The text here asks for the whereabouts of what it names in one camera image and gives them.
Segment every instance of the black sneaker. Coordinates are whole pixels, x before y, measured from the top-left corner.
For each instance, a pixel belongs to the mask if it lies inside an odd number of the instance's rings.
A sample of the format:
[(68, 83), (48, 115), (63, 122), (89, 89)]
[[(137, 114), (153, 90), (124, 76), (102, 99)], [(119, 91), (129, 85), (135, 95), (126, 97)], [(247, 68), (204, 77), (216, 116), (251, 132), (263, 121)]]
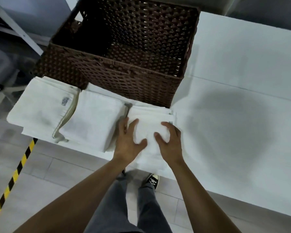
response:
[(146, 183), (150, 183), (154, 186), (154, 189), (159, 185), (159, 176), (156, 174), (150, 174), (146, 180)]

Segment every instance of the yellow and black striped tape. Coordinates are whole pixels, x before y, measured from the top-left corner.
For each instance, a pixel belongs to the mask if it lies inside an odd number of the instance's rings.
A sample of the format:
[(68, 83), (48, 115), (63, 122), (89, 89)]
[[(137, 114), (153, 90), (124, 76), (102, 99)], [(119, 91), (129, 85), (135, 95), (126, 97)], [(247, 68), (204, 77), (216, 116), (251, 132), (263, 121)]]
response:
[(13, 176), (12, 176), (11, 180), (9, 181), (8, 186), (6, 187), (3, 195), (0, 198), (0, 211), (2, 209), (2, 206), (4, 205), (4, 202), (8, 198), (15, 182), (17, 181), (18, 176), (19, 176), (20, 172), (22, 171), (22, 169), (23, 169), (23, 167), (24, 167), (29, 155), (31, 154), (33, 147), (37, 141), (38, 141), (37, 138), (33, 138), (33, 140), (31, 141), (30, 145), (28, 146), (26, 152), (24, 153), (24, 155), (22, 157), (22, 160), (19, 162), (17, 169), (14, 171)]

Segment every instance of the hand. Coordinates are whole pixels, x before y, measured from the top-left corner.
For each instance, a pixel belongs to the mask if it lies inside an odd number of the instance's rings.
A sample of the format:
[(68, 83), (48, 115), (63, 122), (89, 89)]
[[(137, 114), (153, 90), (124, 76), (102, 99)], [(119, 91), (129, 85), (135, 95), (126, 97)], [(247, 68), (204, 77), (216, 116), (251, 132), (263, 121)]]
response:
[(140, 144), (136, 144), (133, 139), (134, 129), (139, 119), (131, 122), (127, 128), (128, 117), (119, 123), (119, 136), (116, 140), (116, 147), (113, 159), (125, 161), (130, 164), (137, 155), (148, 145), (147, 139), (143, 139)]
[(181, 132), (174, 125), (168, 122), (161, 122), (168, 128), (170, 133), (169, 142), (166, 143), (158, 132), (154, 133), (156, 142), (159, 144), (163, 159), (169, 166), (184, 162), (181, 148)]

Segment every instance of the table surface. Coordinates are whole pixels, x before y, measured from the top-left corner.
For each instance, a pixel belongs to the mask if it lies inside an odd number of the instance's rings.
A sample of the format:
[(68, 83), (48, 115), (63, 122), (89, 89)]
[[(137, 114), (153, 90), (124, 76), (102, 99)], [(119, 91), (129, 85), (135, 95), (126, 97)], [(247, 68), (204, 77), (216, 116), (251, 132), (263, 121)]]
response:
[[(206, 190), (291, 215), (291, 31), (202, 12), (172, 109), (185, 160)], [(169, 167), (136, 167), (175, 179)]]

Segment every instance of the finger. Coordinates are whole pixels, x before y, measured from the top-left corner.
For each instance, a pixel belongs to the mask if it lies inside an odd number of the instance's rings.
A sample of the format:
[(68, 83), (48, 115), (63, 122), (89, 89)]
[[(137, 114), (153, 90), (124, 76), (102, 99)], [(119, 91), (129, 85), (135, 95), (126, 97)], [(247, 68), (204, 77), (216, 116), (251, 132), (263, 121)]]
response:
[(129, 135), (133, 135), (134, 134), (134, 130), (135, 130), (135, 126), (136, 124), (139, 122), (139, 119), (135, 119), (134, 121), (132, 121), (127, 129), (127, 134)]
[(170, 124), (169, 122), (161, 122), (161, 125), (168, 128), (171, 137), (177, 136), (175, 126)]
[(179, 138), (181, 138), (181, 131), (176, 126), (174, 126), (174, 127), (175, 127), (175, 130), (176, 130), (177, 136)]
[(148, 145), (147, 139), (143, 139), (137, 146), (139, 153)]
[(158, 132), (154, 133), (154, 138), (156, 140), (156, 142), (159, 144), (159, 147), (161, 147), (161, 145), (166, 145), (167, 143), (163, 140), (161, 134), (159, 134)]
[(125, 128), (127, 127), (127, 122), (128, 122), (128, 117), (122, 119), (119, 122), (119, 135), (124, 135), (125, 134)]

